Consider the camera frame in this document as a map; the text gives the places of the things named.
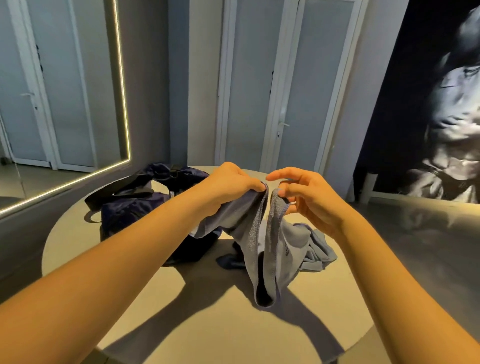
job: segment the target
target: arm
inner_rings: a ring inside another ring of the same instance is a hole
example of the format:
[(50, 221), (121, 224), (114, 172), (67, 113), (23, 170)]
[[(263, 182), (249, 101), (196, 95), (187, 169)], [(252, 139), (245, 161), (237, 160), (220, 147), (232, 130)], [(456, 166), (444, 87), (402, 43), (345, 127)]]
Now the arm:
[(393, 363), (477, 363), (478, 343), (415, 281), (375, 229), (318, 173), (284, 168), (267, 180), (281, 197), (336, 240)]
[(0, 363), (79, 363), (188, 233), (249, 189), (263, 191), (264, 185), (224, 163), (198, 185), (13, 296), (0, 306)]

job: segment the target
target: round table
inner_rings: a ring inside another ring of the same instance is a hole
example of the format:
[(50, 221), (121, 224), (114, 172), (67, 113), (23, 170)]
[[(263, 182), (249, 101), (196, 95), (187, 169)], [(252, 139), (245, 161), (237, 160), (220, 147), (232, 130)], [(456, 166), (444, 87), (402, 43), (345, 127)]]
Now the round table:
[[(264, 173), (246, 172), (265, 182)], [(167, 192), (157, 182), (152, 188)], [(82, 198), (57, 221), (43, 251), (43, 275), (100, 242), (99, 224), (84, 221), (87, 211)], [(299, 214), (285, 219), (309, 223)], [(300, 272), (281, 303), (265, 310), (252, 303), (246, 271), (216, 263), (233, 251), (223, 233), (199, 262), (161, 267), (97, 348), (125, 364), (327, 363), (373, 325), (342, 251), (327, 242), (338, 259), (322, 272)]]

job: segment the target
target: forearm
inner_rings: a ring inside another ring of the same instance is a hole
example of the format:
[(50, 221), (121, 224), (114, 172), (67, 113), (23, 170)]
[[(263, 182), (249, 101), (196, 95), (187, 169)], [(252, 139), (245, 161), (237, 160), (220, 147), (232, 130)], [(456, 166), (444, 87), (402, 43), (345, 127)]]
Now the forearm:
[(184, 192), (1, 305), (0, 362), (86, 356), (204, 218), (201, 198)]
[(342, 236), (339, 243), (392, 362), (478, 360), (476, 341), (415, 281), (360, 214), (351, 211)]

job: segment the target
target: dark blue bag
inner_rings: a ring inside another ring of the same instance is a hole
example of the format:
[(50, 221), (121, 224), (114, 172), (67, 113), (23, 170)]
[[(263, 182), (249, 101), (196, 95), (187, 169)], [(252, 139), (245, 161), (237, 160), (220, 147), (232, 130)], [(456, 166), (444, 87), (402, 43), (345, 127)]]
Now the dark blue bag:
[[(105, 240), (206, 177), (208, 173), (195, 168), (153, 163), (132, 176), (95, 191), (85, 199), (85, 203), (90, 214), (101, 212), (100, 240)], [(166, 186), (170, 194), (154, 192), (147, 187), (151, 180)], [(200, 260), (220, 234), (221, 229), (216, 229), (200, 239), (188, 235), (165, 265)]]

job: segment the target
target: person in poster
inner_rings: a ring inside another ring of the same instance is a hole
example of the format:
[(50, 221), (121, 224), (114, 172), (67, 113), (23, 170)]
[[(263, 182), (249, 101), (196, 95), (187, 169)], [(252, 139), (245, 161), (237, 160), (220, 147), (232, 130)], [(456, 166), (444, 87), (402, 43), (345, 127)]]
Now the person in poster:
[(425, 133), (428, 155), (408, 171), (404, 193), (458, 202), (480, 200), (480, 6), (458, 29), (442, 57), (440, 81), (431, 93)]

